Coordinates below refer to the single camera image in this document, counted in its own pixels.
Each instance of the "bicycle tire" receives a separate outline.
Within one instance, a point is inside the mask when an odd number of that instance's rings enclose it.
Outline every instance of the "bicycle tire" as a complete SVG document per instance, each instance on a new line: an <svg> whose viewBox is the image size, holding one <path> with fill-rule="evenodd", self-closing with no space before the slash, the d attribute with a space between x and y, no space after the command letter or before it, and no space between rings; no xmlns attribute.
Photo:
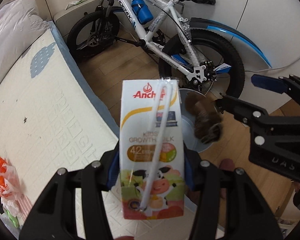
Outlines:
<svg viewBox="0 0 300 240"><path fill-rule="evenodd" d="M93 13L87 14L83 18L81 18L71 29L68 39L67 46L69 48L70 54L72 57L79 61L83 58L93 57L100 52L102 52L106 47L102 47L101 45L95 47L87 47L84 51L77 50L77 38L80 31L87 26L89 23L97 21L98 19L104 16L102 11L95 11ZM117 36L119 33L120 22L118 17L114 13L110 13L108 17L108 22L112 24L111 32L114 36Z"/></svg>
<svg viewBox="0 0 300 240"><path fill-rule="evenodd" d="M218 47L218 49L220 49L228 57L227 60L229 60L230 62L226 63L231 65L232 68L229 71L230 83L226 94L235 98L239 98L245 83L245 73L241 57L234 46L224 37L208 30L191 30L191 37L192 44L202 45L198 43L204 43L213 45L215 47ZM181 43L179 36L175 35L167 42L162 52L171 56L173 54L179 53L182 48L184 48L184 46ZM158 67L160 77L165 78L172 76L171 66L161 58L159 59Z"/></svg>

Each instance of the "white pillow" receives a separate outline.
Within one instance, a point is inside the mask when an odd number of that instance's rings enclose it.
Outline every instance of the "white pillow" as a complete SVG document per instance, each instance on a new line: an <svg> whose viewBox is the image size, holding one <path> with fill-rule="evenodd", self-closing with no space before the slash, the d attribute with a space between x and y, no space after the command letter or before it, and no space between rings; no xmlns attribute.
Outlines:
<svg viewBox="0 0 300 240"><path fill-rule="evenodd" d="M49 28L35 0L15 0L0 9L0 83L10 68Z"/></svg>

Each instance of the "front fork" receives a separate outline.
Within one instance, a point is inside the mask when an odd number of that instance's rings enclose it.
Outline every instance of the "front fork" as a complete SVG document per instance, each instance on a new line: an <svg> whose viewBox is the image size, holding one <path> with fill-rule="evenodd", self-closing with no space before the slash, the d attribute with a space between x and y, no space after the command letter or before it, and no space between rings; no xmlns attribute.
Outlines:
<svg viewBox="0 0 300 240"><path fill-rule="evenodd" d="M108 17L110 15L112 6L114 5L114 0L107 0L108 1L108 7L106 12L104 12L103 2L105 0L100 0L99 5L96 7L95 11L101 10L105 17L101 19L101 21L98 21L98 25L96 26L96 22L93 22L91 33L94 33L98 30L98 36L101 35L104 32L104 29L106 27L106 24L108 22Z"/></svg>

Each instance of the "metal screw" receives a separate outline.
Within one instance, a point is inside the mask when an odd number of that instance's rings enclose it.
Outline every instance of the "metal screw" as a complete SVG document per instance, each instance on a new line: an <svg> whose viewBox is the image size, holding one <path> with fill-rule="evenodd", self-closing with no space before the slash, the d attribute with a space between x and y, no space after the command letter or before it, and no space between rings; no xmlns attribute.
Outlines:
<svg viewBox="0 0 300 240"><path fill-rule="evenodd" d="M67 172L67 169L66 168L60 168L58 171L57 171L57 173L59 174L59 175L63 175L63 174L65 174Z"/></svg>
<svg viewBox="0 0 300 240"><path fill-rule="evenodd" d="M101 162L100 161L94 161L93 163L91 163L91 166L94 168L99 168L101 166Z"/></svg>
<svg viewBox="0 0 300 240"><path fill-rule="evenodd" d="M253 116L259 118L261 116L261 113L259 111L255 111L253 112Z"/></svg>
<svg viewBox="0 0 300 240"><path fill-rule="evenodd" d="M236 172L238 175L243 175L243 174L244 174L244 169L242 169L242 168L237 168L237 169L235 170L235 172Z"/></svg>
<svg viewBox="0 0 300 240"><path fill-rule="evenodd" d="M200 165L201 165L202 167L207 168L207 167L210 166L210 162L208 162L208 161L201 161L201 162L200 162Z"/></svg>
<svg viewBox="0 0 300 240"><path fill-rule="evenodd" d="M254 139L256 145L263 145L265 143L265 139L262 136L257 136Z"/></svg>

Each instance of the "bicycle wheel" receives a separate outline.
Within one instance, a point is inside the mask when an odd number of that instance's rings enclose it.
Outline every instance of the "bicycle wheel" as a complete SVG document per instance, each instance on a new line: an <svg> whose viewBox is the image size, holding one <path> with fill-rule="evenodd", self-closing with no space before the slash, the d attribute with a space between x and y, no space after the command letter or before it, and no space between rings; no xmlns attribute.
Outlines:
<svg viewBox="0 0 300 240"><path fill-rule="evenodd" d="M205 74L209 73L211 79L210 81L203 82L199 87L199 91L206 94L209 92L212 85L214 85L218 87L218 91L239 98L244 87L245 74L240 55L233 45L224 37L207 30L191 30L191 37L192 44L194 45L199 58L200 55L205 55L206 57L209 57L208 60L212 62L205 70ZM186 50L178 35L167 42L162 52L173 57L179 56L184 62L190 62L189 59L186 58ZM223 63L231 66L230 71L228 73L216 73L214 71L216 66ZM191 65L184 65L189 71L193 71ZM171 66L161 58L159 60L159 74L160 77L163 78L171 76L178 77L180 79L180 85L188 88L187 85L189 82L186 76L180 71L171 68Z"/></svg>
<svg viewBox="0 0 300 240"><path fill-rule="evenodd" d="M87 14L72 27L67 39L67 46L75 60L80 61L83 58L93 57L112 45L113 36L118 35L120 22L114 13L110 13L100 43L97 32L93 31L96 29L93 28L93 24L98 26L98 22L103 17L102 11L96 11Z"/></svg>

